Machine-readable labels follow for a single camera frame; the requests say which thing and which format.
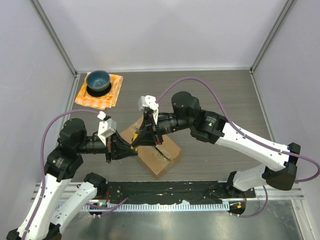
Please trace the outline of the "brown cardboard express box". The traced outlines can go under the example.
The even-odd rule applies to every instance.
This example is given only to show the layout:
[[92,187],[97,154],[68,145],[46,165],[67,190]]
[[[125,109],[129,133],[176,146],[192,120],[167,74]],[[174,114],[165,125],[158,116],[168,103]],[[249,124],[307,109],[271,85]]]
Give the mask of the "brown cardboard express box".
[[159,180],[174,167],[182,157],[182,149],[167,135],[163,135],[163,143],[156,146],[138,146],[137,158]]

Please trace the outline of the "yellow utility knife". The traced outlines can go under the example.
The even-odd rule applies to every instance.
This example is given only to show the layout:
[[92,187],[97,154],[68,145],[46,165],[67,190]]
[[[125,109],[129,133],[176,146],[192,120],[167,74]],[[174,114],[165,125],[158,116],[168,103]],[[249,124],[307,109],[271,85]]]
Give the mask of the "yellow utility knife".
[[132,140],[131,140],[131,141],[132,141],[132,143],[131,143],[131,149],[134,150],[135,152],[138,151],[138,145],[137,145],[137,143],[136,143],[138,136],[139,136],[139,134],[138,134],[138,133],[135,133],[134,136],[133,136],[133,138],[132,138]]

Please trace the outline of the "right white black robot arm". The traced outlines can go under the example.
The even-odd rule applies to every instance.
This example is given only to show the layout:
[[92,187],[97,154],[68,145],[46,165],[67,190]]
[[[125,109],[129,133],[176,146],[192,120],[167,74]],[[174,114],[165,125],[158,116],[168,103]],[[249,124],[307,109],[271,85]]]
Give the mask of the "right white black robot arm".
[[134,148],[161,145],[164,135],[189,129],[198,141],[231,148],[261,163],[230,173],[225,186],[230,197],[236,198],[244,191],[264,185],[282,191],[292,189],[298,170],[297,158],[285,152],[298,154],[301,149],[298,144],[278,144],[257,135],[254,138],[259,142],[255,143],[248,138],[246,130],[235,130],[224,116],[203,110],[199,99],[186,91],[175,93],[171,104],[172,113],[160,113],[154,96],[140,97],[138,108],[143,120],[132,139]]

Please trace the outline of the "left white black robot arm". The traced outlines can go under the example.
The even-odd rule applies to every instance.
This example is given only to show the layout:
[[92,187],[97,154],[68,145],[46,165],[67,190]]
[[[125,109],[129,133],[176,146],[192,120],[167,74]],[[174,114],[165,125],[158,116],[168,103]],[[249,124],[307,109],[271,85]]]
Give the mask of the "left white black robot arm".
[[23,223],[11,230],[8,240],[59,240],[75,215],[93,198],[100,200],[107,192],[107,181],[88,173],[80,188],[60,207],[59,200],[83,163],[83,154],[104,154],[106,161],[120,160],[138,154],[116,130],[112,119],[99,123],[98,132],[88,136],[85,123],[73,118],[64,123],[57,147],[48,155],[44,179]]

